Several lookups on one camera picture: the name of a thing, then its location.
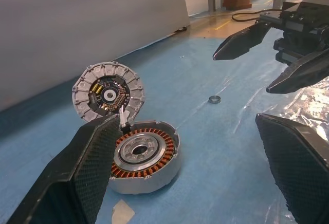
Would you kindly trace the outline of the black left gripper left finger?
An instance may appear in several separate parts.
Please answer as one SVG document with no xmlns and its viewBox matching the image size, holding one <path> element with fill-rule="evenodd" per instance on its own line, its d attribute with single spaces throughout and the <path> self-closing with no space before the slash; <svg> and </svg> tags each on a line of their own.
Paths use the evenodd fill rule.
<svg viewBox="0 0 329 224">
<path fill-rule="evenodd" d="M 44 168 L 8 223 L 95 223 L 110 178 L 118 115 L 81 126 Z"/>
</svg>

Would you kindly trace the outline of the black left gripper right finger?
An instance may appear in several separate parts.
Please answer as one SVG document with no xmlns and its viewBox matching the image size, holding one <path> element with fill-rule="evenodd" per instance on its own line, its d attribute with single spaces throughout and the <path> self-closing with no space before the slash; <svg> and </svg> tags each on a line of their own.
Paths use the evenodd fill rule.
<svg viewBox="0 0 329 224">
<path fill-rule="evenodd" d="M 328 223 L 328 142 L 311 127 L 255 117 L 271 173 L 297 223 Z"/>
</svg>

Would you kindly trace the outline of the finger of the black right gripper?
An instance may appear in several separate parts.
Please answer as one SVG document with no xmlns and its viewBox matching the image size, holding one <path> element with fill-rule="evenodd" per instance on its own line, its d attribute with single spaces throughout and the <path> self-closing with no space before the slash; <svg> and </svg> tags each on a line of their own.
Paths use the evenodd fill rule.
<svg viewBox="0 0 329 224">
<path fill-rule="evenodd" d="M 270 23 L 257 22 L 228 36 L 214 52 L 213 60 L 234 60 L 248 53 L 252 47 L 262 43 L 270 28 Z"/>
<path fill-rule="evenodd" d="M 314 51 L 290 64 L 269 86 L 270 94 L 288 94 L 328 77 L 328 50 Z"/>
</svg>

